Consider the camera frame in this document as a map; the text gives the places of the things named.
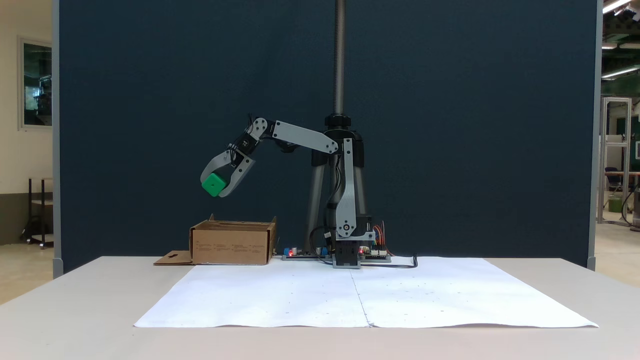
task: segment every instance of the metal pole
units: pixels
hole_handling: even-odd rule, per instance
[[[605,184],[604,168],[607,166],[607,105],[609,101],[606,97],[602,98],[600,111],[602,118],[600,119],[600,163],[598,164],[598,224],[602,224],[602,211],[604,207],[604,191],[607,188]]]
[[[344,17],[346,0],[335,0],[335,41],[333,45],[333,113],[344,111]]]
[[[625,129],[625,143],[627,146],[625,147],[625,177],[622,179],[622,199],[626,199],[629,194],[629,168],[631,166],[631,107],[633,106],[633,102],[631,99],[627,99],[627,128]],[[622,207],[622,214],[627,215],[627,204]]]

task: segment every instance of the robotic arm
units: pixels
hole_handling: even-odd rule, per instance
[[[286,152],[293,151],[295,145],[327,154],[338,151],[338,144],[325,134],[286,122],[266,120],[260,117],[252,120],[252,123],[235,143],[230,143],[225,152],[207,164],[200,175],[202,187],[214,197],[229,195],[253,166],[254,161],[249,155],[264,139],[274,139]],[[220,171],[225,167],[235,169],[228,181],[223,178]]]
[[[371,241],[375,237],[371,218],[356,214],[352,138],[333,140],[320,132],[286,122],[261,117],[252,119],[244,133],[204,168],[200,175],[202,187],[214,197],[226,197],[233,192],[253,166],[254,161],[249,155],[264,139],[274,140],[285,152],[302,146],[325,154],[342,156],[343,191],[335,208],[336,240]],[[224,168],[234,169],[228,180],[221,171]]]

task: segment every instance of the ceiling light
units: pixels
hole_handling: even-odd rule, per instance
[[[628,42],[626,44],[620,45],[620,49],[640,49],[640,43]]]
[[[611,0],[604,4],[602,8],[602,13],[611,12],[625,4],[629,4],[631,0]]]
[[[614,71],[614,72],[608,72],[608,73],[606,73],[606,74],[603,74],[603,75],[602,75],[602,78],[603,78],[603,79],[611,78],[611,77],[613,77],[613,76],[626,74],[626,73],[628,73],[628,72],[636,71],[636,70],[638,70],[638,69],[640,69],[640,65],[634,65],[634,66],[632,66],[632,67],[628,67],[628,68],[626,68],[626,69],[616,70],[616,71]]]

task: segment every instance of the cardboard flap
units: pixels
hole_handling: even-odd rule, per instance
[[[174,250],[156,261],[154,265],[188,265],[191,264],[189,250]]]

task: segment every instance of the colored wires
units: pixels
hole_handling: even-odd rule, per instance
[[[382,221],[382,225],[374,225],[373,226],[373,231],[376,233],[376,239],[374,240],[374,244],[375,245],[380,245],[380,247],[382,247],[384,250],[386,250],[389,255],[391,256],[395,256],[391,253],[391,251],[389,251],[389,248],[387,247],[387,236],[385,234],[385,222]]]

